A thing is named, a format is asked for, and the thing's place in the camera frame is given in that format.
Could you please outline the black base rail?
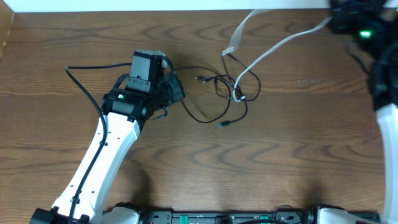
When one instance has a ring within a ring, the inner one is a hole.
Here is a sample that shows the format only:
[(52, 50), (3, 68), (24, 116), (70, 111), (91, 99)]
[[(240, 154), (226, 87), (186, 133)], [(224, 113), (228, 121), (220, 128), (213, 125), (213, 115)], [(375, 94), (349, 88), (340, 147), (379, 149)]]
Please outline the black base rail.
[(315, 213), (281, 206), (274, 211), (262, 212), (176, 212), (172, 209), (133, 207), (130, 204), (115, 206), (103, 214), (102, 223), (153, 223), (153, 224), (218, 224), (243, 223), (259, 220), (269, 223), (277, 220), (284, 223), (315, 223)]

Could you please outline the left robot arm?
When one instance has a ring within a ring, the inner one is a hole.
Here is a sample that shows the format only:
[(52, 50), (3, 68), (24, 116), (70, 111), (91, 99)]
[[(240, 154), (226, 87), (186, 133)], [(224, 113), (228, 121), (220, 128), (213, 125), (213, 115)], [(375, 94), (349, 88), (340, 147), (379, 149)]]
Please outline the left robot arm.
[(38, 208), (31, 223), (144, 223), (133, 208), (105, 212), (105, 202), (121, 163), (144, 124), (157, 110), (184, 99), (183, 86), (168, 56), (161, 51), (136, 50), (131, 71), (121, 75), (102, 104), (93, 140), (69, 185), (50, 210)]

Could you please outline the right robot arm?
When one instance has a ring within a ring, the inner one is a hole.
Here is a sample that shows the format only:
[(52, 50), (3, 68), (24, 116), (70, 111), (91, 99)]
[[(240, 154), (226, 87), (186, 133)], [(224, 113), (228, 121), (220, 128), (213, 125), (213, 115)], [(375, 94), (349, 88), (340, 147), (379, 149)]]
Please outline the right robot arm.
[(397, 19), (382, 13), (385, 1), (329, 0), (328, 27), (350, 35), (373, 58), (370, 70), (353, 58), (368, 76), (368, 90), (384, 148), (386, 191), (381, 223), (397, 223)]

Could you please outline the wooden panel at left edge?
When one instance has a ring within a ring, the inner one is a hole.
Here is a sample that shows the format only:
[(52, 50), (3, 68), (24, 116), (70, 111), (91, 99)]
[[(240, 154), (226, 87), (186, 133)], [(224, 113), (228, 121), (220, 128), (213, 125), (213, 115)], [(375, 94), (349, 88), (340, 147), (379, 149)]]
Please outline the wooden panel at left edge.
[(3, 0), (0, 3), (0, 14), (0, 58), (2, 58), (15, 14)]

